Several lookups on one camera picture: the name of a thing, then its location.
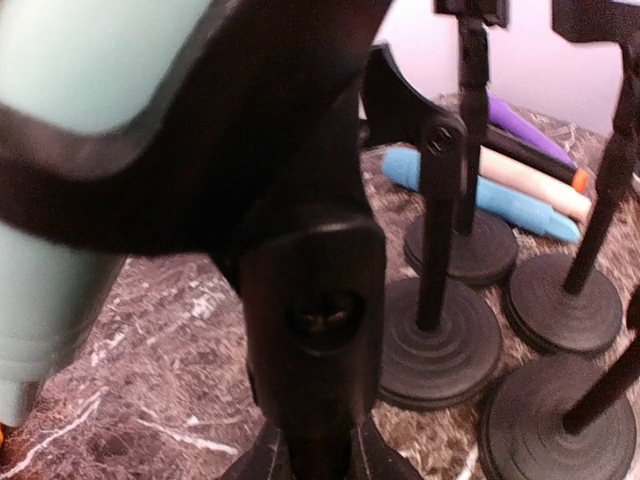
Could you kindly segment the stand holding purple microphone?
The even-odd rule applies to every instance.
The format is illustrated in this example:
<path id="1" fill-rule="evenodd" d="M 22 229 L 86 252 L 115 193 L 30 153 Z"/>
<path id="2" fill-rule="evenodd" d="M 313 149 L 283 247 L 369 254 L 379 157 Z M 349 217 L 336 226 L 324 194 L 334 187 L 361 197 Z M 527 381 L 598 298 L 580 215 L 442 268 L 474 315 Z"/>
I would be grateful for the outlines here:
<path id="1" fill-rule="evenodd" d="M 478 450 L 485 476 L 625 478 L 638 437 L 626 393 L 638 378 L 637 339 L 607 370 L 562 354 L 510 372 L 481 415 Z"/>

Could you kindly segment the stand holding blue microphone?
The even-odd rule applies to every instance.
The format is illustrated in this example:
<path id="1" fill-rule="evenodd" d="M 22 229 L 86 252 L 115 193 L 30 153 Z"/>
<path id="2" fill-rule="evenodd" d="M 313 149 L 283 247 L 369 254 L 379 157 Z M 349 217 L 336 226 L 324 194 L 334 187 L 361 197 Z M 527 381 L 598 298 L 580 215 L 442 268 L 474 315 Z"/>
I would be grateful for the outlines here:
<path id="1" fill-rule="evenodd" d="M 518 257 L 518 244 L 507 223 L 476 206 L 489 115 L 486 28 L 508 26 L 508 5 L 505 1 L 437 0 L 434 12 L 457 18 L 459 113 L 467 128 L 464 196 L 456 207 L 449 276 L 471 287 L 484 287 L 506 278 Z"/>

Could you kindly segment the stand holding green microphone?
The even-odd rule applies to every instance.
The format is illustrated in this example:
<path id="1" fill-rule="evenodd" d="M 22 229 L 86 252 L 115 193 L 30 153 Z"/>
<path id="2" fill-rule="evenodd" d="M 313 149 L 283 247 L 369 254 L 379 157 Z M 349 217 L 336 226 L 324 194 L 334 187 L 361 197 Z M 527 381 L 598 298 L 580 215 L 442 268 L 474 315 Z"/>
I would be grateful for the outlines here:
<path id="1" fill-rule="evenodd" d="M 205 1 L 153 103 L 120 132 L 142 145 L 72 191 L 87 233 L 124 257 L 204 253 L 239 295 L 263 429 L 294 479 L 350 479 L 372 419 L 386 245 L 361 179 L 359 90 L 385 1 Z"/>

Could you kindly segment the stand holding cream microphone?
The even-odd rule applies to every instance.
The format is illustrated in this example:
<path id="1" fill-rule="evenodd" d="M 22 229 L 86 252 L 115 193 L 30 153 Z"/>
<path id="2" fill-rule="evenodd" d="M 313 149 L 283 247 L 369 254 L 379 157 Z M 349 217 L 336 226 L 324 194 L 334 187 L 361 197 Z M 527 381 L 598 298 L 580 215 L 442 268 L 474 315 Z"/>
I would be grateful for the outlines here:
<path id="1" fill-rule="evenodd" d="M 448 275 L 465 127 L 408 84 L 387 44 L 369 53 L 362 101 L 373 144 L 417 149 L 425 205 L 420 273 L 385 288 L 380 397 L 410 411 L 451 407 L 488 385 L 502 348 L 493 310 Z"/>

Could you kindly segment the light blue toy microphone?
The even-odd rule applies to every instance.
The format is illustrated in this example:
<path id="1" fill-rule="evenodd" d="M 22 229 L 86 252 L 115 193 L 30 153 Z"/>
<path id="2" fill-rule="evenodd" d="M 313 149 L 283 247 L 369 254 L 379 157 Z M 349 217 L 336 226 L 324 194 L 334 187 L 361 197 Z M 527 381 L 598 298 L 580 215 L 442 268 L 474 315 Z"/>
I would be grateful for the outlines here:
<path id="1" fill-rule="evenodd" d="M 412 149 L 392 147 L 383 156 L 382 171 L 391 182 L 417 192 L 420 154 Z M 581 232 L 569 217 L 551 205 L 483 178 L 478 179 L 476 206 L 529 233 L 577 244 Z"/>

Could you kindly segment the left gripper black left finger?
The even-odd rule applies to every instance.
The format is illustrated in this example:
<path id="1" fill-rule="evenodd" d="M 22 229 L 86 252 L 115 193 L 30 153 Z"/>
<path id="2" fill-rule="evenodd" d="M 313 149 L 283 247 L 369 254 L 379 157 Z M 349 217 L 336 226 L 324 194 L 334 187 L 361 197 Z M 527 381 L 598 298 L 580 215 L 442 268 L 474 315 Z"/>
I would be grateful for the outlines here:
<path id="1" fill-rule="evenodd" d="M 220 477 L 221 480 L 291 480 L 286 441 L 278 429 L 261 429 L 253 446 Z"/>

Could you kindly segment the cream white toy microphone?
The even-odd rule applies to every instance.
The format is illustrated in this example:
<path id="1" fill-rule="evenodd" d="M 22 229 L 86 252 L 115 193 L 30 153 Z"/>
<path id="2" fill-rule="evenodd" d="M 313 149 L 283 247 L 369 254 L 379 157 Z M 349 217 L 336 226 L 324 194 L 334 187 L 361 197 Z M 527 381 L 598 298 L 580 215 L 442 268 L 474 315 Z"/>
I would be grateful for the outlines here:
<path id="1" fill-rule="evenodd" d="M 592 202 L 572 186 L 484 146 L 480 175 L 552 206 L 580 223 L 589 219 Z"/>

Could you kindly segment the mint green toy microphone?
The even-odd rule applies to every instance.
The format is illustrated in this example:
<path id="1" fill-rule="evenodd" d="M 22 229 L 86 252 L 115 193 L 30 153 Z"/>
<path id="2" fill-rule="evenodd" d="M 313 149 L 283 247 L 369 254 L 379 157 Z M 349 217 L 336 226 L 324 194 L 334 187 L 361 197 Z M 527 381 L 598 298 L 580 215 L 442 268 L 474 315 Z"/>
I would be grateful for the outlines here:
<path id="1" fill-rule="evenodd" d="M 72 191 L 141 147 L 149 107 L 205 1 L 1 5 L 1 421 L 18 426 L 85 342 L 122 266 L 66 245 L 87 233 Z"/>

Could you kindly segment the black microphone stand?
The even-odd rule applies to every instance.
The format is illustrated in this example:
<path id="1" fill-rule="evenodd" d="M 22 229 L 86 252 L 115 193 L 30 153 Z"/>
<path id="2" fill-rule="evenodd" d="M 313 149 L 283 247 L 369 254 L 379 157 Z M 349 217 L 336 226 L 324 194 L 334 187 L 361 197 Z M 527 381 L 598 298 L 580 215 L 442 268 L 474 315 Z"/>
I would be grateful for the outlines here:
<path id="1" fill-rule="evenodd" d="M 511 327 L 532 349 L 595 357 L 614 343 L 622 324 L 620 296 L 595 264 L 639 159 L 639 6 L 555 1 L 551 25 L 573 44 L 617 44 L 622 86 L 596 177 L 596 203 L 576 255 L 544 254 L 521 263 L 504 289 L 503 306 Z"/>

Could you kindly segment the purple toy microphone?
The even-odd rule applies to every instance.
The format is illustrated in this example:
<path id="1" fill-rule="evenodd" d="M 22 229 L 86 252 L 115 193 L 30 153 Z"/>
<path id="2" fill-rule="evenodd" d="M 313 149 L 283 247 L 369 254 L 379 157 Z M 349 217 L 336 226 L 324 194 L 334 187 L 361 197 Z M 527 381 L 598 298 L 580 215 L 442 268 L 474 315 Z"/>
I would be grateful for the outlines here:
<path id="1" fill-rule="evenodd" d="M 489 122 L 492 125 L 567 166 L 577 167 L 576 163 L 559 145 L 516 113 L 506 101 L 489 94 L 488 102 Z"/>

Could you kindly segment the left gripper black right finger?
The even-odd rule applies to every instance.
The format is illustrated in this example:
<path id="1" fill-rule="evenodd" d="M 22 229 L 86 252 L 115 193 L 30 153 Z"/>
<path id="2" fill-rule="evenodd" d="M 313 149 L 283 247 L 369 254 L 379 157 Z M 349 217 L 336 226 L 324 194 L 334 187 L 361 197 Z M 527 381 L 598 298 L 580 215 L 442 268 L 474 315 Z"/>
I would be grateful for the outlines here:
<path id="1" fill-rule="evenodd" d="M 350 442 L 350 479 L 422 480 L 413 465 L 385 442 L 372 419 L 351 431 Z"/>

